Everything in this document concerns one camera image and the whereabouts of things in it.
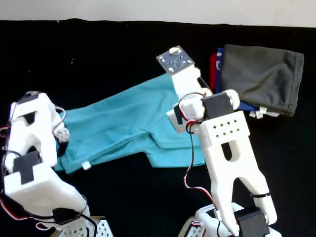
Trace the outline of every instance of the folded cloth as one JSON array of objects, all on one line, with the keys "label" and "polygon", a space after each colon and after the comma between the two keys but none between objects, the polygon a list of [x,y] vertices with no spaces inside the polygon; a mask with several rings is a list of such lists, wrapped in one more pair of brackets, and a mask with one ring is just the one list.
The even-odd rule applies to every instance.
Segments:
[{"label": "folded cloth", "polygon": [[[210,57],[210,87],[212,91],[216,91],[215,88],[217,88],[217,91],[219,92],[222,91],[222,88],[220,86],[220,80],[221,80],[221,65],[225,57],[225,55],[223,54],[224,54],[224,49],[217,48],[217,53],[213,53]],[[259,110],[259,108],[249,105],[248,103],[243,102],[243,101],[240,102],[238,109],[244,110],[244,111]]]},{"label": "folded cloth", "polygon": [[294,116],[304,55],[284,49],[227,44],[222,89],[234,89],[242,101],[269,112]]},{"label": "folded cloth", "polygon": [[[177,101],[172,79],[165,74],[87,107],[66,111],[70,141],[55,170],[72,173],[86,161],[95,165],[138,152],[145,152],[153,167],[189,166],[189,134],[178,135],[166,115]],[[194,146],[194,164],[204,164],[196,136]]]}]

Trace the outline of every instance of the black tablecloth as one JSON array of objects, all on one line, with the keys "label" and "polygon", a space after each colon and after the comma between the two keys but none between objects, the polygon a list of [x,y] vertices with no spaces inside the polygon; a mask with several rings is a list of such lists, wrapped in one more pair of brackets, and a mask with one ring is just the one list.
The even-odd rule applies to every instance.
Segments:
[{"label": "black tablecloth", "polygon": [[[316,29],[81,20],[2,21],[0,29],[3,125],[9,104],[27,90],[46,92],[65,109],[86,106],[163,74],[155,57],[175,45],[194,59],[206,80],[210,54],[226,43],[304,53],[296,115],[247,120],[276,206],[274,228],[285,237],[315,235]],[[145,154],[135,154],[59,175],[88,198],[92,215],[108,218],[115,236],[172,237],[189,216],[209,204],[202,192],[184,188],[185,170],[152,168]],[[194,168],[189,182],[209,189],[206,166]],[[239,181],[233,201],[252,204]],[[3,210],[0,219],[7,236],[48,235],[37,231],[33,221],[15,222]]]}]

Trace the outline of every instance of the white tag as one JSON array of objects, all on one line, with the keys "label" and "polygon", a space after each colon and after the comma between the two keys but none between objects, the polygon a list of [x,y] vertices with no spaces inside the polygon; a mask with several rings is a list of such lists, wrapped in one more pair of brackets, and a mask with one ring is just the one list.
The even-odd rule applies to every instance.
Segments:
[{"label": "white tag", "polygon": [[255,111],[250,111],[249,116],[255,118],[256,117],[256,112]]},{"label": "white tag", "polygon": [[256,111],[256,117],[257,117],[257,119],[262,119],[263,114],[260,111]]},{"label": "white tag", "polygon": [[91,164],[86,161],[84,163],[81,164],[84,170],[90,169],[91,168]]},{"label": "white tag", "polygon": [[218,221],[222,221],[222,216],[221,216],[221,213],[219,212],[219,210],[214,210],[214,214],[215,214],[215,217]]},{"label": "white tag", "polygon": [[267,113],[267,108],[266,107],[259,107],[259,112],[262,114],[266,114]]},{"label": "white tag", "polygon": [[275,113],[275,112],[267,112],[267,115],[272,116],[272,117],[278,117],[280,114]]}]

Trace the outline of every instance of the teal shirt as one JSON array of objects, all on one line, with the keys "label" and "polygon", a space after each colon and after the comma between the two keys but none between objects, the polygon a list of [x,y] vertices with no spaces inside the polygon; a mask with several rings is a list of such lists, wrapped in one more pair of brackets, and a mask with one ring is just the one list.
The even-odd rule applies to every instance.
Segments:
[{"label": "teal shirt", "polygon": [[[70,141],[55,170],[72,173],[85,161],[96,165],[138,152],[145,152],[153,167],[189,166],[189,134],[177,134],[166,115],[177,101],[172,79],[165,74],[87,107],[66,111]],[[194,146],[194,164],[204,164],[196,136]]]}]

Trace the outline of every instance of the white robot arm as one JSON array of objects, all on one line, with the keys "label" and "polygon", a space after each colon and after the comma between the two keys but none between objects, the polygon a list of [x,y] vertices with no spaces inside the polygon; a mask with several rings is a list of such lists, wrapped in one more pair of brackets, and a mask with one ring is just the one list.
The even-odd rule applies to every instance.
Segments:
[{"label": "white robot arm", "polygon": [[56,141],[67,143],[69,132],[56,110],[63,110],[45,93],[29,92],[11,105],[9,133],[1,174],[4,190],[1,205],[9,197],[20,204],[27,216],[58,230],[86,226],[95,236],[95,223],[90,223],[86,199],[70,184],[62,181],[52,169],[57,164]]},{"label": "white robot arm", "polygon": [[[248,138],[250,133],[244,114],[242,111],[234,112],[239,106],[238,94],[227,90],[212,95],[209,88],[200,86],[199,70],[179,46],[158,56],[157,60],[171,75],[179,97],[179,102],[167,115],[179,134],[188,131],[198,136],[212,181],[214,206],[202,208],[196,214],[206,229],[206,236],[218,236],[218,221],[225,225],[222,230],[224,235],[221,236],[280,236],[268,228],[276,222],[277,214]],[[222,149],[225,143],[229,144],[232,152],[230,160],[225,158]],[[241,207],[232,205],[236,178],[252,194],[255,207],[237,211]],[[215,210],[213,218],[208,214],[211,210]],[[260,228],[262,230],[258,232],[252,231]]]}]

